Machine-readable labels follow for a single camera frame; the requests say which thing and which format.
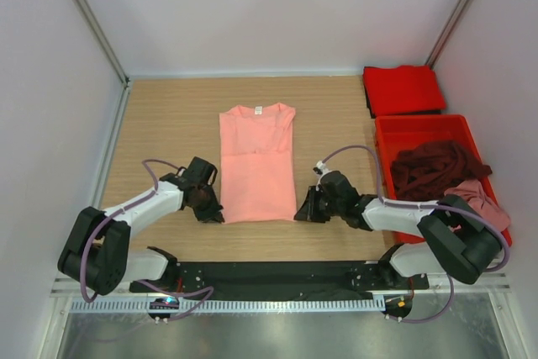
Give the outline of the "salmon pink t shirt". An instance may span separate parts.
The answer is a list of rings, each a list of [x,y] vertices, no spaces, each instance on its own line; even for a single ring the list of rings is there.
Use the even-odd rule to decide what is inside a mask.
[[[283,103],[237,105],[219,115],[220,198],[227,223],[293,220],[295,115]]]

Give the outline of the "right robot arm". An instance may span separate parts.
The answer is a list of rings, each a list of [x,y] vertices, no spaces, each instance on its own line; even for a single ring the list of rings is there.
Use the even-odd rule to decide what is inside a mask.
[[[509,259],[505,237],[453,194],[425,203],[397,201],[358,193],[339,171],[322,172],[294,218],[325,223],[333,217],[352,229],[421,238],[420,243],[396,245],[383,256],[378,276],[388,288],[398,288],[415,275],[437,272],[474,284],[483,273],[497,271]]]

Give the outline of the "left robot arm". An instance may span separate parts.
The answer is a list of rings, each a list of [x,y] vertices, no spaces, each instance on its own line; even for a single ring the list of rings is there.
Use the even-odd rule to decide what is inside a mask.
[[[57,267],[79,283],[88,303],[123,282],[135,293],[178,292],[177,258],[154,246],[132,252],[130,242],[142,230],[184,209],[191,209],[200,223],[224,222],[213,188],[218,174],[214,164],[193,157],[188,166],[172,165],[171,172],[161,177],[149,174],[152,185],[138,196],[107,209],[86,207],[76,217]]]

